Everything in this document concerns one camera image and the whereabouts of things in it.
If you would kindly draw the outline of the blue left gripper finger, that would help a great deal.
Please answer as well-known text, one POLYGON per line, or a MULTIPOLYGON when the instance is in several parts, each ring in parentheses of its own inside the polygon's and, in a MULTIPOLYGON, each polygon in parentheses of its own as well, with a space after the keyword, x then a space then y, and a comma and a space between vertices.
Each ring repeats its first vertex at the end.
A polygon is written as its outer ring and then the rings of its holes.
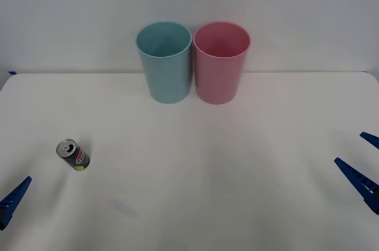
POLYGON ((0 226, 4 230, 12 219, 13 213, 20 204, 28 187, 30 186, 32 178, 26 177, 11 193, 9 193, 3 200, 1 200, 0 210, 0 226))

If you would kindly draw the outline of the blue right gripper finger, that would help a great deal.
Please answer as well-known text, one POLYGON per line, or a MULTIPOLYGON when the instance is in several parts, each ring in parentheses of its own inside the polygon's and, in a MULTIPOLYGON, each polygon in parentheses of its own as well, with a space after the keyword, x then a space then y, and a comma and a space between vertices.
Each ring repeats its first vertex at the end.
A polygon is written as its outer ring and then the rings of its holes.
POLYGON ((378 214, 378 184, 337 157, 335 164, 363 197, 370 209, 378 214))
POLYGON ((359 136, 362 137, 367 142, 369 142, 374 147, 376 147, 377 149, 379 149, 379 137, 366 133, 366 132, 362 132, 359 136))

